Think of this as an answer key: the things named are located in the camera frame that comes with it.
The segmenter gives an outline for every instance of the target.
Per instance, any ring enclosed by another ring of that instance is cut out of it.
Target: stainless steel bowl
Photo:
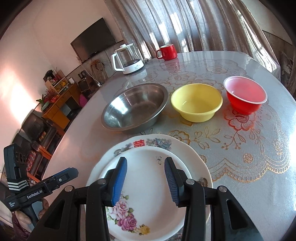
[[[102,125],[111,131],[139,133],[155,124],[168,102],[160,84],[141,84],[125,90],[104,109]]]

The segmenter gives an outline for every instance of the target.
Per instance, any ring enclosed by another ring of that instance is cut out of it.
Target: television
[[[85,62],[115,43],[116,41],[107,27],[105,20],[100,18],[74,39],[71,46],[81,62]]]

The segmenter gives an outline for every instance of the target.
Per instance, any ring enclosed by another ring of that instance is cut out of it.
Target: curtain
[[[296,47],[294,47],[293,66],[292,66],[291,75],[290,75],[290,79],[289,79],[289,82],[288,82],[287,90],[290,92],[290,94],[296,100]]]
[[[160,46],[177,52],[228,50],[253,57],[275,77],[279,63],[264,33],[241,0],[105,0],[126,43],[143,58]]]

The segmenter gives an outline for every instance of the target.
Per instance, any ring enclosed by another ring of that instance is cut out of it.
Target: yellow plastic bowl
[[[213,117],[223,103],[218,90],[206,84],[189,84],[177,89],[170,99],[173,108],[191,122],[204,122]]]

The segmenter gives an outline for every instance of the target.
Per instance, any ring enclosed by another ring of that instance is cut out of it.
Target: table
[[[256,113],[241,115],[229,105],[223,81],[232,75],[254,79],[266,90],[268,101]],[[131,75],[116,73],[73,121],[44,177],[75,167],[79,176],[67,185],[85,186],[102,155],[131,137],[103,128],[104,107],[121,91],[142,83],[160,83],[170,95],[189,83],[206,83],[222,93],[223,105],[211,120],[186,121],[168,103],[159,121],[139,135],[161,132],[193,147],[208,166],[214,188],[229,188],[264,240],[280,240],[296,213],[296,104],[271,73],[244,53],[180,53],[171,61],[149,60],[144,69]],[[47,198],[50,203],[60,190]]]

